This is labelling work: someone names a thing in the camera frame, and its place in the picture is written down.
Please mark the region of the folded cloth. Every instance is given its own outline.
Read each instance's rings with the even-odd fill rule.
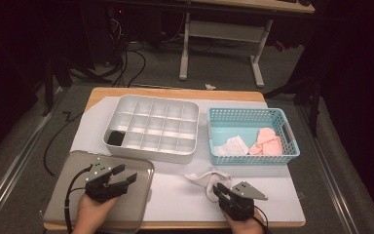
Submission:
[[[206,188],[206,196],[211,202],[217,202],[218,197],[214,195],[212,190],[212,185],[216,183],[222,183],[226,187],[232,186],[232,176],[221,171],[216,170],[215,168],[211,169],[210,172],[205,173],[201,176],[196,174],[184,175],[190,181],[198,184],[201,187]]]
[[[257,141],[250,147],[251,155],[282,155],[281,138],[273,129],[263,128],[259,131]]]
[[[216,155],[246,155],[248,147],[240,136],[228,138],[226,143],[220,146],[214,146]]]

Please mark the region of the blue basket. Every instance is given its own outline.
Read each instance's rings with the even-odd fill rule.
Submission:
[[[285,165],[299,156],[296,139],[284,112],[277,108],[209,108],[207,126],[213,165]],[[262,128],[275,130],[281,139],[282,155],[216,155],[214,146],[240,136],[250,147]]]

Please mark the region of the person's left hand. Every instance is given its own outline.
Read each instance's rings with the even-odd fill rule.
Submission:
[[[77,222],[72,233],[95,233],[96,229],[104,223],[119,198],[116,197],[100,204],[91,199],[87,194],[83,194],[78,204]]]

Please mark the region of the white paper sheet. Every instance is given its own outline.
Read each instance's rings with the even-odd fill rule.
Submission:
[[[71,151],[110,155],[102,142],[112,112],[119,97],[106,97],[91,107],[82,117]],[[224,221],[217,203],[211,203],[203,187],[190,182],[186,174],[203,174],[210,170],[206,110],[209,107],[267,107],[266,102],[187,99],[200,107],[198,144],[193,161],[187,165],[155,162],[151,185],[151,200],[144,221]],[[300,202],[287,166],[217,167],[230,173],[233,183],[249,182],[269,197],[255,201],[270,222],[304,222]]]

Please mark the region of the white compartment box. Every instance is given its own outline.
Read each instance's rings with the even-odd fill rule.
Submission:
[[[103,142],[113,155],[188,164],[196,150],[199,107],[191,101],[125,95]]]

